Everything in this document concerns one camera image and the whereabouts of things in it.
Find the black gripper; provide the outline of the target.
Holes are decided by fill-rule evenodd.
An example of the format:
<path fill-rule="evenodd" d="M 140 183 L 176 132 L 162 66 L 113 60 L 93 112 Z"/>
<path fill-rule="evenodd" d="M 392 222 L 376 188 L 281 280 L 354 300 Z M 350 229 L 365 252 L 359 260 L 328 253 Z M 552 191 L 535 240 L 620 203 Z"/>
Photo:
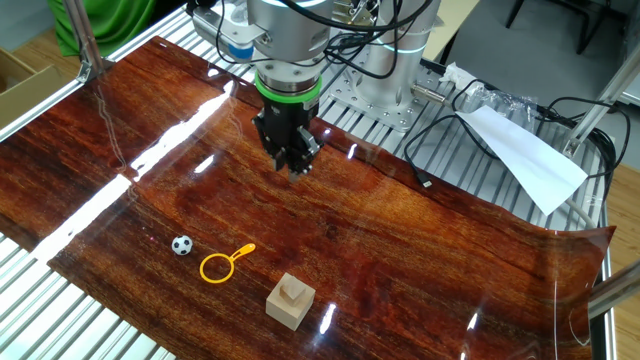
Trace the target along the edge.
<path fill-rule="evenodd" d="M 291 183 L 313 169 L 312 162 L 324 146 L 321 139 L 307 130 L 318 109 L 317 101 L 282 103 L 266 99 L 263 109 L 253 119 L 263 148 L 274 161 L 276 171 L 286 164 L 286 149 L 290 149 L 288 168 Z"/>

